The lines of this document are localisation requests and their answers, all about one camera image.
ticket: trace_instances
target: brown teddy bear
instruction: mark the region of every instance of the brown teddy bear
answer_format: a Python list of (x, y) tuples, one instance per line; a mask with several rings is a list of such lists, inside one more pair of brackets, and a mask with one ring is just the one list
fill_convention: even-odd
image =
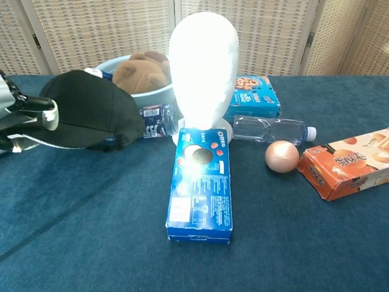
[(155, 51), (135, 52), (117, 66), (112, 82), (129, 94), (163, 88), (171, 83), (168, 58)]

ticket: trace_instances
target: cookie box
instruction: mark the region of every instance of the cookie box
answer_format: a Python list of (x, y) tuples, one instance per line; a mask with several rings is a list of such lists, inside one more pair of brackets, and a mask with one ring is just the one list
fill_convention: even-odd
[(235, 115), (278, 117), (280, 114), (280, 102), (267, 76), (237, 76), (225, 120), (232, 123)]
[(298, 170), (332, 201), (389, 182), (389, 128), (304, 151)]
[(165, 225), (172, 241), (230, 242), (232, 207), (226, 130), (180, 130)]

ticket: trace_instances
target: baseball cap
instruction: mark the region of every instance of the baseball cap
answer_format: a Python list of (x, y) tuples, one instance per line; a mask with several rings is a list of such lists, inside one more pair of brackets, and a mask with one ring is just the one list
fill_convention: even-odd
[(73, 70), (54, 77), (40, 97), (57, 103), (57, 129), (45, 129), (38, 119), (7, 129), (8, 135), (21, 135), (58, 148), (88, 148), (118, 134), (126, 139), (127, 146), (145, 131), (133, 97), (85, 71)]

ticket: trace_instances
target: pink ball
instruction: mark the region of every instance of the pink ball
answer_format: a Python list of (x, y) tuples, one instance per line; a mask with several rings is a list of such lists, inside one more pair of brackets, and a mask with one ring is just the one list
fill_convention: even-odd
[(271, 143), (265, 152), (267, 166), (275, 172), (286, 173), (296, 168), (300, 154), (295, 145), (288, 141)]

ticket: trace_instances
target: light blue bowl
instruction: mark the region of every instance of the light blue bowl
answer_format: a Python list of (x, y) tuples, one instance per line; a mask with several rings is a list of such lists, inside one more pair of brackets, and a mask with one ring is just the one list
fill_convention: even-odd
[[(127, 55), (109, 60), (98, 65), (96, 69), (113, 74), (117, 65), (119, 65), (122, 61), (128, 60), (130, 56), (131, 55)], [(158, 90), (140, 94), (131, 94), (131, 96), (134, 98), (138, 109), (144, 108), (145, 106), (173, 103), (175, 99), (173, 85), (171, 83)]]

